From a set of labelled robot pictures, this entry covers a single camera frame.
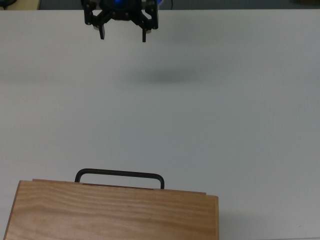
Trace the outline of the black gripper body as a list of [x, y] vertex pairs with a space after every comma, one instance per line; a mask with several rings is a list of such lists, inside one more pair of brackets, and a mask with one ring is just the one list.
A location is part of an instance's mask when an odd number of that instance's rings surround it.
[[131, 8], [100, 8], [101, 12], [99, 16], [104, 21], [115, 20], [115, 21], [133, 21], [139, 19], [141, 13], [140, 7]]

